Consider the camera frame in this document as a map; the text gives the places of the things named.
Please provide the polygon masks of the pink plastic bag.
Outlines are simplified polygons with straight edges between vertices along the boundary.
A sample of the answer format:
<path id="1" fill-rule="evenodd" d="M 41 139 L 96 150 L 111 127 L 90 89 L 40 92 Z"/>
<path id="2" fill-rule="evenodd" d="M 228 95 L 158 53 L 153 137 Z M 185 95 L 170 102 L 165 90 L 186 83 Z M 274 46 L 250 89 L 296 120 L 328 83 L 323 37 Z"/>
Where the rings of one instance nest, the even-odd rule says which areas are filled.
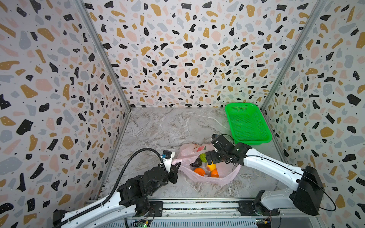
<path id="1" fill-rule="evenodd" d="M 208 151 L 214 150 L 212 144 L 203 144 L 198 145 L 194 143 L 184 144 L 180 147 L 180 152 L 177 157 L 173 159 L 172 164 L 180 162 L 181 166 L 179 168 L 190 180 L 194 182 L 204 182 L 204 183 L 212 183 L 218 184 L 220 186 L 227 185 L 231 183 L 235 177 L 238 175 L 240 171 L 240 166 L 235 166 L 231 163 L 226 164 L 224 162 L 216 164 L 217 171 L 219 173 L 219 178 L 212 178 L 210 175 L 210 171 L 207 169 L 207 163 L 202 163 L 201 167 L 205 170 L 206 175 L 200 176 L 194 172 L 195 167 L 191 167 L 190 164 L 196 160 L 200 156 L 200 154 L 206 153 Z"/>

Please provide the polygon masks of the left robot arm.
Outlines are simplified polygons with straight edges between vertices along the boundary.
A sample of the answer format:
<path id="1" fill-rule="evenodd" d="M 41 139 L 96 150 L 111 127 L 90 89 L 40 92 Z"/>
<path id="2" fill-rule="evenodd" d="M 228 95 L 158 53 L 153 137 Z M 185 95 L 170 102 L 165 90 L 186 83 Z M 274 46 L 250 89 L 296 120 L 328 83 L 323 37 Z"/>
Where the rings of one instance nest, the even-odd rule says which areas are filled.
<path id="1" fill-rule="evenodd" d="M 159 165 L 120 185 L 107 196 L 79 210 L 55 210 L 54 228 L 100 228 L 118 219 L 145 215 L 151 208 L 148 197 L 168 183 L 176 184 L 180 162 L 167 172 Z"/>

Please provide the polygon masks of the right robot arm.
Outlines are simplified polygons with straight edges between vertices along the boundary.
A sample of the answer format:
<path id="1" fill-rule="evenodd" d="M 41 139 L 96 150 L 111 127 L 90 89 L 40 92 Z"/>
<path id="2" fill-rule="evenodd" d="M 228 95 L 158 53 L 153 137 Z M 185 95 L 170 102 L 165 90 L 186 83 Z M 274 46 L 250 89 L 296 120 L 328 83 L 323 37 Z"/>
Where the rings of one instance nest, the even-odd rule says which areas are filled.
<path id="1" fill-rule="evenodd" d="M 262 154 L 250 145 L 231 143 L 224 135 L 213 134 L 214 150 L 206 152 L 208 164 L 234 163 L 256 169 L 286 185 L 277 191 L 259 191 L 251 205 L 240 211 L 247 214 L 268 215 L 270 211 L 296 208 L 310 215 L 318 215 L 325 193 L 318 171 L 307 166 L 292 166 Z"/>

